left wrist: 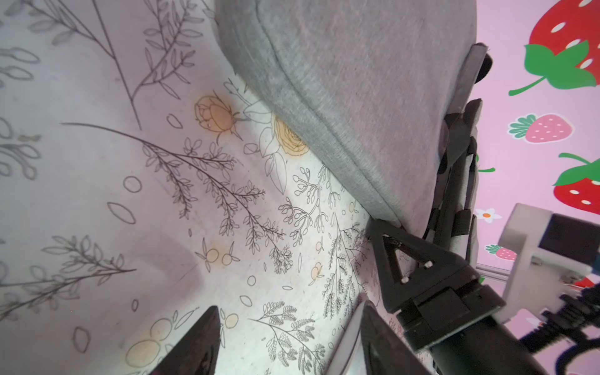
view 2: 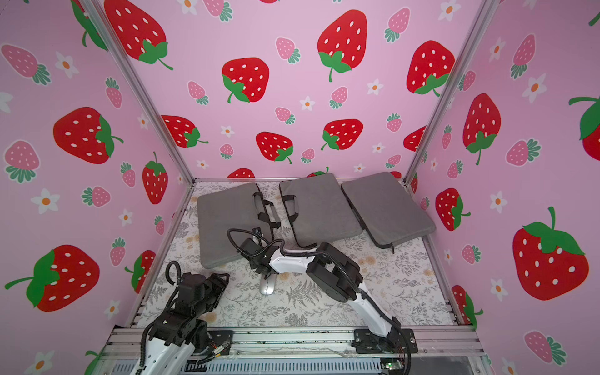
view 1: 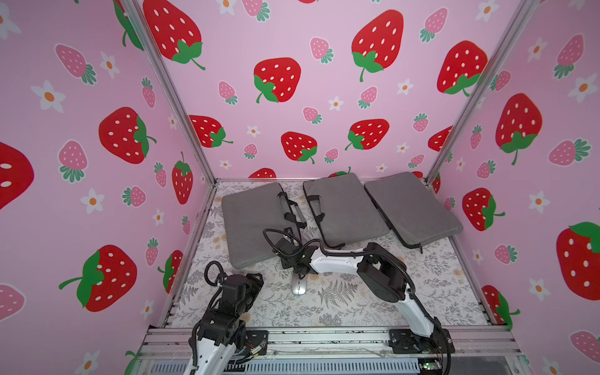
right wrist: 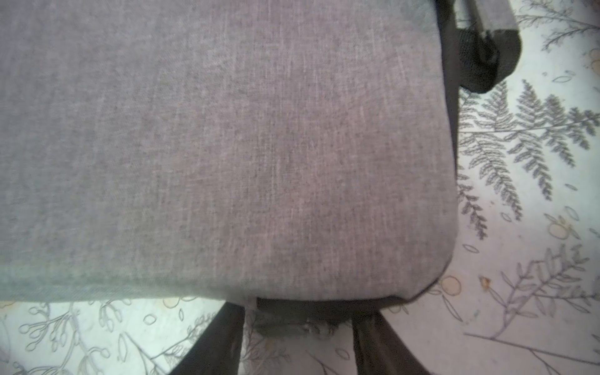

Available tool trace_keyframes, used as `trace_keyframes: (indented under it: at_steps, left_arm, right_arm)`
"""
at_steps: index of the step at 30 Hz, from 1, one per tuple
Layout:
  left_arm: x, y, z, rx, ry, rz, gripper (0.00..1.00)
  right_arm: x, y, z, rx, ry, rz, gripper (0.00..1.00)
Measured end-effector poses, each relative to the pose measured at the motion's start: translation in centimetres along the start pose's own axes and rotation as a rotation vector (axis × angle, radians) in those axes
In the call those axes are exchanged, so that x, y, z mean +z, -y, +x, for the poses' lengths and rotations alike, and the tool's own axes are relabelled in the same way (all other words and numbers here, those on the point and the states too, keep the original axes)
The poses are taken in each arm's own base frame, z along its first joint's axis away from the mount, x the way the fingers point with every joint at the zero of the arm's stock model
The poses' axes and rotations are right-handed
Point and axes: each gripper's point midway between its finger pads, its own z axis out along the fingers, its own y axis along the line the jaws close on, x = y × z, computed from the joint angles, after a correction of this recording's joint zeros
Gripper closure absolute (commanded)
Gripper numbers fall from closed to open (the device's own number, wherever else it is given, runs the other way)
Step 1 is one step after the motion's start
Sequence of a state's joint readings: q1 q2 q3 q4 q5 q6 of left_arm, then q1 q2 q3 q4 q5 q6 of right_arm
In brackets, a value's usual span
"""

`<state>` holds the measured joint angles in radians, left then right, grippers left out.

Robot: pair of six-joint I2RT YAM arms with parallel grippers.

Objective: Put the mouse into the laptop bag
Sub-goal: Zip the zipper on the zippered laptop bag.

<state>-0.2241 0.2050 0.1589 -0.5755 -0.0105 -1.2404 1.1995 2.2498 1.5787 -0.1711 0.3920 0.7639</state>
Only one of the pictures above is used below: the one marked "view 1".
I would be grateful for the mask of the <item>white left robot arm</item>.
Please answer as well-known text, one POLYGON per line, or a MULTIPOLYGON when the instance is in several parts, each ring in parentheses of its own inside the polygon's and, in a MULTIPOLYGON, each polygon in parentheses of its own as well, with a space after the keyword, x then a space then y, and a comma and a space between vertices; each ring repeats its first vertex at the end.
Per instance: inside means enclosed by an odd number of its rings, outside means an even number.
POLYGON ((192 328, 188 343, 192 356, 185 374, 221 374, 228 366, 240 366, 258 356, 266 345, 248 346, 242 315, 253 307, 264 286, 263 275, 228 275, 218 261, 204 270, 207 284, 217 287, 201 320, 192 328))

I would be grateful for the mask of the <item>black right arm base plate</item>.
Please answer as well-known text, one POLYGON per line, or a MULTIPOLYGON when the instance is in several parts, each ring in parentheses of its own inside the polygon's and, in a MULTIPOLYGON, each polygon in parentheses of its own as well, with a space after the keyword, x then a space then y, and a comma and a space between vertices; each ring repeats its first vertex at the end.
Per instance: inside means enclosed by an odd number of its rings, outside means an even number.
POLYGON ((430 337, 419 336, 410 329, 390 330, 389 346, 395 354, 441 355, 456 352, 448 330, 439 327, 434 327, 430 337))

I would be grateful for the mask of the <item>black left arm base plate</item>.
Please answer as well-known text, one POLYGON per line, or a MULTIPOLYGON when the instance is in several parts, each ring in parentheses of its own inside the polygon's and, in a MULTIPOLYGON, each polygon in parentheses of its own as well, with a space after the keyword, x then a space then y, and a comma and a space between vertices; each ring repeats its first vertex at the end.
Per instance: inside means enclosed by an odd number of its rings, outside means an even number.
POLYGON ((235 357, 245 356, 264 356, 267 354, 269 341, 269 331, 250 330, 246 331, 245 338, 241 341, 241 346, 237 348, 235 357))

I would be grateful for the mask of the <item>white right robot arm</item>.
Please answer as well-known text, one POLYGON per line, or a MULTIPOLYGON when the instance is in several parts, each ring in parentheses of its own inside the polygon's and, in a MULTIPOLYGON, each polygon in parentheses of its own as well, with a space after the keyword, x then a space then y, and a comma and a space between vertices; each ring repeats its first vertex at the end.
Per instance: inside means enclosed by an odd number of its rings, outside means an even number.
POLYGON ((418 299, 417 288, 406 265, 375 242, 363 249, 328 249, 323 240, 311 239, 305 243, 290 229, 267 228, 262 235, 273 252, 280 258, 284 269, 292 270, 292 293, 304 295, 310 274, 355 274, 379 299, 396 306, 409 325, 409 336, 417 343, 440 353, 453 353, 453 340, 418 299))

